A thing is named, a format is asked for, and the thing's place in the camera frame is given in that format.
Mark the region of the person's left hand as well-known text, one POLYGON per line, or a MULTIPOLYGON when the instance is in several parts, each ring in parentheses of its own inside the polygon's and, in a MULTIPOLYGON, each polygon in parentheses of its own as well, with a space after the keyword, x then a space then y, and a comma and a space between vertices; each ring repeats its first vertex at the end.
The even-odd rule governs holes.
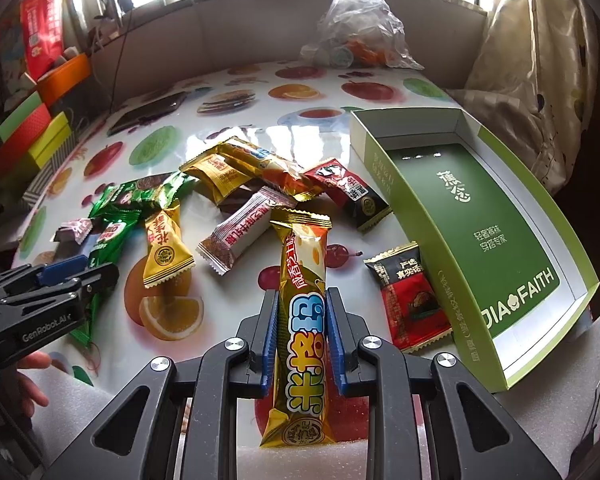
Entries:
MULTIPOLYGON (((35 351, 18 362, 18 370, 46 370, 52 364, 50 356, 43 351, 35 351)), ((27 418, 34 415, 35 407, 50 403, 46 394, 27 375, 18 373, 18 387, 21 393, 21 408, 27 418)))

